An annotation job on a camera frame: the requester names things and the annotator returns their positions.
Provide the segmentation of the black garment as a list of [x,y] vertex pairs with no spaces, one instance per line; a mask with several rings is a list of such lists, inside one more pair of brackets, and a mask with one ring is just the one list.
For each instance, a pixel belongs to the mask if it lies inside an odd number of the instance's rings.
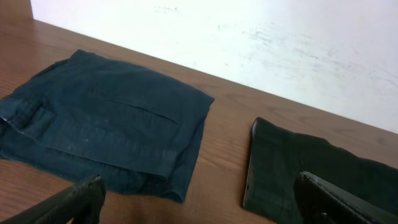
[[303,171],[397,214],[397,169],[256,118],[243,207],[276,223],[303,223],[294,194]]

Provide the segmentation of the dark blue shorts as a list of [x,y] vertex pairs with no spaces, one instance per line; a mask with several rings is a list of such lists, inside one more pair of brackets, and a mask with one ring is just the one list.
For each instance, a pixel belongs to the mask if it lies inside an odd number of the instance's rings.
[[1,157],[182,203],[212,103],[170,76],[77,50],[1,100]]

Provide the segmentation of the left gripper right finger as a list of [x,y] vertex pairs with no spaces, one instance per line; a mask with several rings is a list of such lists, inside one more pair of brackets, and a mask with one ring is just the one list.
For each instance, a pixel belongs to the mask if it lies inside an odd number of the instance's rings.
[[301,172],[294,184],[304,223],[397,224],[397,216],[313,175]]

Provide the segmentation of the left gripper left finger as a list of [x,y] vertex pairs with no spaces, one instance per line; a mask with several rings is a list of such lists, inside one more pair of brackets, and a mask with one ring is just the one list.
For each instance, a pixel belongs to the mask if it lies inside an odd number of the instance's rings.
[[104,180],[94,175],[1,224],[98,224],[105,198]]

